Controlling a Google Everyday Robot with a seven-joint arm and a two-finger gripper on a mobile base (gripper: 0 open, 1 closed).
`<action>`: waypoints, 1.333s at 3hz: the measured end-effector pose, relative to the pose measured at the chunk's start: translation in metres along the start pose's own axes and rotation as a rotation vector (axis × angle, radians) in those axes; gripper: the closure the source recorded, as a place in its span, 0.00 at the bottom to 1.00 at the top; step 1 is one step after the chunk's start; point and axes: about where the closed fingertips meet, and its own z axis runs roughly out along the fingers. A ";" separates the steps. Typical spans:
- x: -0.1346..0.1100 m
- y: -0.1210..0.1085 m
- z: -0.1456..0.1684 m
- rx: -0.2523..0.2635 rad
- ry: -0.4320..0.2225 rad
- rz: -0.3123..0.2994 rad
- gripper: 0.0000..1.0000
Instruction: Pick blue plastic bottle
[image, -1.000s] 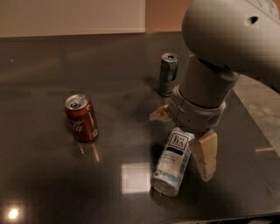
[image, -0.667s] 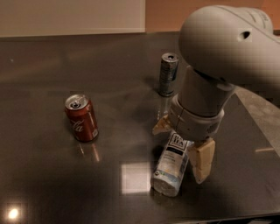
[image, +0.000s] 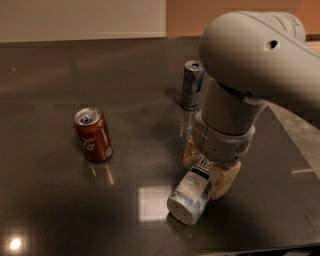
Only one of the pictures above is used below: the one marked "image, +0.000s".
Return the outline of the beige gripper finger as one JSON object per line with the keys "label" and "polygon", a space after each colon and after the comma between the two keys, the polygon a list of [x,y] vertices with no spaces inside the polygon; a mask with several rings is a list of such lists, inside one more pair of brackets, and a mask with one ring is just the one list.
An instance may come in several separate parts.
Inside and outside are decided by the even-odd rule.
{"label": "beige gripper finger", "polygon": [[210,198],[218,200],[231,187],[241,168],[241,162],[235,161],[232,164],[213,163],[209,167],[210,182]]}
{"label": "beige gripper finger", "polygon": [[183,154],[183,166],[185,169],[189,169],[199,158],[200,151],[198,147],[195,145],[193,138],[190,138],[184,149]]}

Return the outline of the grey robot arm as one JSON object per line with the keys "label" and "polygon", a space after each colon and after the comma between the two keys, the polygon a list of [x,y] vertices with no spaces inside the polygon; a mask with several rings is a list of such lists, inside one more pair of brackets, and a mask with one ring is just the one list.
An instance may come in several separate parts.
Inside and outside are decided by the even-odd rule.
{"label": "grey robot arm", "polygon": [[229,190],[268,102],[319,126],[320,55],[305,40],[301,21],[284,12],[231,12],[203,32],[199,57],[210,87],[189,144],[212,162],[211,198]]}

